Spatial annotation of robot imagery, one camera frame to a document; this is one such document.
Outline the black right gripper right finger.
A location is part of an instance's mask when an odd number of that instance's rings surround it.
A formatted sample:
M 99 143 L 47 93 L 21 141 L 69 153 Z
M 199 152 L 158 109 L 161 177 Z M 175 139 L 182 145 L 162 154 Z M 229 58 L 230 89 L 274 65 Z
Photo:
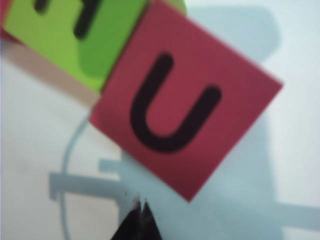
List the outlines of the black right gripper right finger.
M 140 217 L 140 239 L 162 240 L 161 233 L 148 202 L 144 203 Z

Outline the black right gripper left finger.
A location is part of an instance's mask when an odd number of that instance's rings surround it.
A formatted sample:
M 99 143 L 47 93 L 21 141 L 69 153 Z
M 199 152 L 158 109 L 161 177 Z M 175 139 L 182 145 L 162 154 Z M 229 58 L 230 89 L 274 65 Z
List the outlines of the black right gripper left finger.
M 136 240 L 140 227 L 141 201 L 140 197 L 133 200 L 133 207 L 123 219 L 118 229 L 112 236 L 112 240 Z

